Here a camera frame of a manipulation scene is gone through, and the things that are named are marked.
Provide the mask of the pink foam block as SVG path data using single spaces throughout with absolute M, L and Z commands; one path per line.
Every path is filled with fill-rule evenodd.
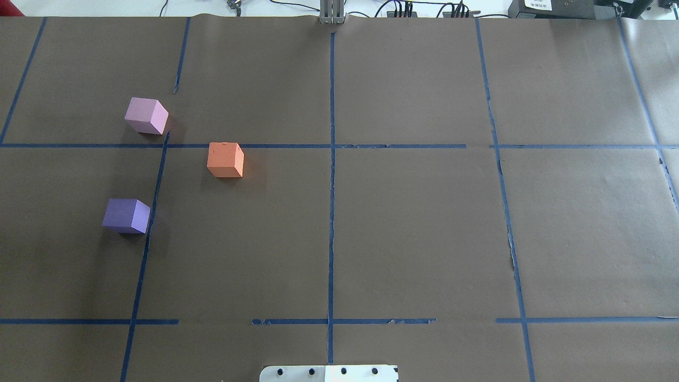
M 138 133 L 163 135 L 168 116 L 157 99 L 131 97 L 124 121 Z

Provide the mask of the orange foam block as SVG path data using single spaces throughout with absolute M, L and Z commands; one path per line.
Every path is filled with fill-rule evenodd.
M 206 167 L 214 177 L 243 177 L 244 161 L 244 152 L 236 142 L 211 142 L 208 145 Z

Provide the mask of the aluminium frame post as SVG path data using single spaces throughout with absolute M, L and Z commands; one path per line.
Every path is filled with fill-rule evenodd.
M 338 25 L 346 21 L 345 0 L 320 0 L 319 21 L 320 24 Z

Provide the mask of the purple foam block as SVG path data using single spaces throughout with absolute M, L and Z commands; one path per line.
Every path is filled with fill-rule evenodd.
M 151 208 L 138 199 L 110 198 L 102 226 L 121 234 L 145 234 Z

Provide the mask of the brown paper table cover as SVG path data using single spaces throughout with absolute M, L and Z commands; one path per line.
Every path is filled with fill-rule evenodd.
M 677 381 L 677 22 L 3 18 L 2 381 L 305 363 Z

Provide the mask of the black box with label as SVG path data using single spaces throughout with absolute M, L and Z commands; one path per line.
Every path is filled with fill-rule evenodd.
M 594 1 L 512 1 L 507 15 L 511 19 L 584 19 L 594 20 Z

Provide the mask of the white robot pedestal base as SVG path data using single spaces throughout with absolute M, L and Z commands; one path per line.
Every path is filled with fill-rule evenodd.
M 399 381 L 399 373 L 388 364 L 269 366 L 259 381 Z

